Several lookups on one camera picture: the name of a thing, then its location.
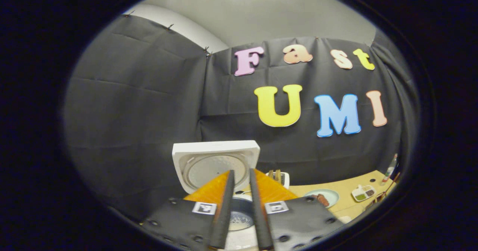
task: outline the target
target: black fabric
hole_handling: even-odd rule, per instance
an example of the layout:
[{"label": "black fabric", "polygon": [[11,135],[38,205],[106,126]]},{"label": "black fabric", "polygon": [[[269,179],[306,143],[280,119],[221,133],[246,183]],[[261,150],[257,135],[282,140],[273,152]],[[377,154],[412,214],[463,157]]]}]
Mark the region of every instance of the black fabric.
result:
[{"label": "black fabric", "polygon": [[[282,49],[288,45],[304,45],[313,59],[307,63],[287,64]],[[253,74],[234,76],[239,50],[261,46],[265,52]],[[352,69],[342,69],[333,62],[330,50],[343,50],[352,61]],[[352,54],[362,49],[375,64],[365,69]],[[282,87],[300,84],[301,117],[289,127],[269,127],[258,117],[254,90],[275,86],[276,112],[289,111],[288,96]],[[381,92],[381,101],[388,123],[374,127],[372,103],[368,91]],[[357,134],[336,134],[317,137],[320,110],[314,103],[318,95],[330,95],[340,106],[346,94],[358,98],[357,112],[361,131]],[[393,55],[380,45],[371,49],[364,44],[324,38],[284,38],[251,43],[214,53],[208,61],[204,99],[201,106],[201,134],[204,141],[254,139],[261,147],[257,168],[261,171],[281,169],[290,174],[291,185],[326,183],[360,176],[370,171],[387,170],[393,154],[398,152],[407,128],[417,128],[416,90],[408,74],[394,61]],[[410,140],[413,132],[407,132]]]},{"label": "black fabric", "polygon": [[144,18],[121,16],[89,45],[65,98],[72,160],[94,193],[141,219],[182,197],[171,150],[197,142],[205,52]]},{"label": "black fabric", "polygon": [[[304,45],[308,63],[286,64],[282,49]],[[234,76],[238,50],[262,46],[254,74]],[[352,52],[375,64],[365,69]],[[341,69],[330,50],[343,50],[353,69]],[[136,16],[121,16],[89,45],[74,70],[65,98],[65,138],[85,183],[106,203],[141,220],[171,196],[183,197],[172,161],[179,142],[254,139],[257,168],[281,169],[292,185],[338,181],[384,172],[395,152],[413,145],[418,104],[408,71],[375,41],[372,47],[325,38],[283,38],[234,47],[206,58],[198,45]],[[300,84],[302,113],[290,127],[269,127],[257,111],[254,90],[275,86],[276,111],[289,111],[282,87]],[[374,127],[367,91],[381,92],[388,123]],[[327,94],[340,106],[358,97],[361,131],[317,137]]]}]

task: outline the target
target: light green plate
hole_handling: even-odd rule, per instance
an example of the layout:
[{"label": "light green plate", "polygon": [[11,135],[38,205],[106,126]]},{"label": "light green plate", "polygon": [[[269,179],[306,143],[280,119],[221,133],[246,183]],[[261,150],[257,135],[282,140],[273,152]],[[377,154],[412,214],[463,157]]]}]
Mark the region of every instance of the light green plate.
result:
[{"label": "light green plate", "polygon": [[304,197],[310,196],[310,195],[319,195],[319,194],[324,195],[324,197],[328,200],[329,206],[326,207],[327,209],[334,206],[338,202],[338,199],[340,198],[338,193],[331,189],[316,189],[316,190],[308,192],[307,194],[304,195]]}]

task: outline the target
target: blue letter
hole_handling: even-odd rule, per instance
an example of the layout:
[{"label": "blue letter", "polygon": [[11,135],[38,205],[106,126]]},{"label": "blue letter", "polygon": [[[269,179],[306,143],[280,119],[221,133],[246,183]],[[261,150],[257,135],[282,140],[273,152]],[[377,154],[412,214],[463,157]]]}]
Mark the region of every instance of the blue letter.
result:
[{"label": "blue letter", "polygon": [[318,137],[328,137],[333,134],[333,130],[330,128],[330,122],[332,122],[337,134],[342,132],[345,121],[347,121],[347,126],[345,126],[344,129],[345,134],[360,132],[359,116],[357,114],[357,96],[353,94],[345,95],[342,99],[340,109],[338,109],[329,95],[316,96],[314,102],[317,103],[320,108],[320,130],[317,132]]}]

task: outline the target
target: wooden table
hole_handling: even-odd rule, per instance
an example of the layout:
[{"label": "wooden table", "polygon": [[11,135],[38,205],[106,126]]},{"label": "wooden table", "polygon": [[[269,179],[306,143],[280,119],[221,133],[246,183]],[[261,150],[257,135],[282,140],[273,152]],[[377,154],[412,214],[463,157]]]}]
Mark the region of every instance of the wooden table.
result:
[{"label": "wooden table", "polygon": [[[289,190],[295,193],[295,195],[299,197],[303,197],[310,191],[316,189],[331,189],[339,194],[338,202],[330,207],[328,210],[332,212],[337,217],[350,217],[350,219],[354,219],[358,217],[362,212],[365,211],[365,207],[370,204],[375,195],[384,192],[390,184],[392,184],[392,180],[389,179],[385,185],[381,186],[380,183],[384,178],[384,174],[379,171],[371,171],[370,173],[363,174],[361,176],[357,176],[350,179],[345,179],[341,181],[331,182],[331,183],[321,183],[316,185],[291,185]],[[357,188],[359,185],[371,185],[375,188],[377,193],[362,202],[357,202],[352,197],[352,190]],[[396,186],[396,183],[393,183],[393,186],[390,188],[388,193]],[[244,191],[251,190],[248,187],[244,188]]]}]

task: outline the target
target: peach letter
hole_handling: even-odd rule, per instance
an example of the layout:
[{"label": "peach letter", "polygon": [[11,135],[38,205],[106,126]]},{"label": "peach letter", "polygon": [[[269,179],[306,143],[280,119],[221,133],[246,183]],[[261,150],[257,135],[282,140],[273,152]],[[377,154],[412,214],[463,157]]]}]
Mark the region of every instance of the peach letter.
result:
[{"label": "peach letter", "polygon": [[303,45],[290,45],[285,47],[282,52],[285,53],[284,61],[288,64],[309,62],[313,57]]},{"label": "peach letter", "polygon": [[334,58],[335,64],[342,69],[352,69],[352,62],[347,59],[347,54],[342,50],[330,50],[330,55]]},{"label": "peach letter", "polygon": [[382,107],[382,102],[380,100],[381,93],[377,90],[372,90],[367,92],[365,95],[372,102],[373,115],[375,119],[373,120],[373,125],[375,127],[380,127],[387,124],[387,118],[384,115],[384,108]]}]

